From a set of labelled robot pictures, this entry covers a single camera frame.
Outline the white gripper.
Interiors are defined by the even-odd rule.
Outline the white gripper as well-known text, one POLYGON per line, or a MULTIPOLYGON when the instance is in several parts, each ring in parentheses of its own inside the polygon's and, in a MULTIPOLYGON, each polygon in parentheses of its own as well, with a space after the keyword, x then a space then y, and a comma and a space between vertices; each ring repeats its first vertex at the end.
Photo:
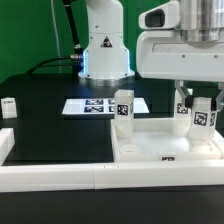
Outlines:
MULTIPOLYGON (((171 79, 181 96, 182 105, 191 109, 193 95, 183 80, 224 82, 224 37, 214 42, 188 43, 175 30, 152 30, 137 40, 136 66, 143 78, 171 79)), ((224 108, 224 83, 212 100, 212 110, 224 108)))

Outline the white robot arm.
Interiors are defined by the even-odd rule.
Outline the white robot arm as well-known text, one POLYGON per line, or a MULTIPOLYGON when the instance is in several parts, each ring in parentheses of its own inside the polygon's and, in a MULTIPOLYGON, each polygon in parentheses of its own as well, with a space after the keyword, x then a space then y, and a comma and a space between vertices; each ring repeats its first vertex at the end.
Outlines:
MULTIPOLYGON (((123 44, 119 0, 86 0, 89 44, 80 79, 110 85, 127 79, 129 51, 123 44)), ((216 82, 220 93, 211 108, 224 108, 224 0, 169 0, 142 13, 136 46, 137 72, 144 78, 170 79, 184 104, 193 105, 187 81, 216 82)))

